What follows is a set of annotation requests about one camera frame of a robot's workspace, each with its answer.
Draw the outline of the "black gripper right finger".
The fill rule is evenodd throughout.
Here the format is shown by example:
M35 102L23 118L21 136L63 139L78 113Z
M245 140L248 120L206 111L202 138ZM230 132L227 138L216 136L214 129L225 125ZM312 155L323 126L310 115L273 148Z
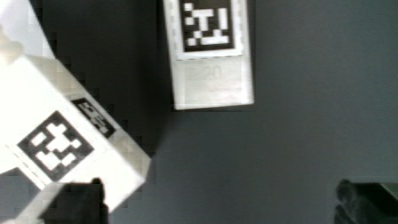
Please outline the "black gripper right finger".
M335 187L333 224L398 224L398 183L355 183Z

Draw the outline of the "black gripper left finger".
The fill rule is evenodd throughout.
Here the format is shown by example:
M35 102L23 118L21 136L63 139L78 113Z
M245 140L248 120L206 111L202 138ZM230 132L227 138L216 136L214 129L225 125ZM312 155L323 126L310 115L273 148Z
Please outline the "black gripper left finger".
M15 224L108 224L101 179L51 183L15 217Z

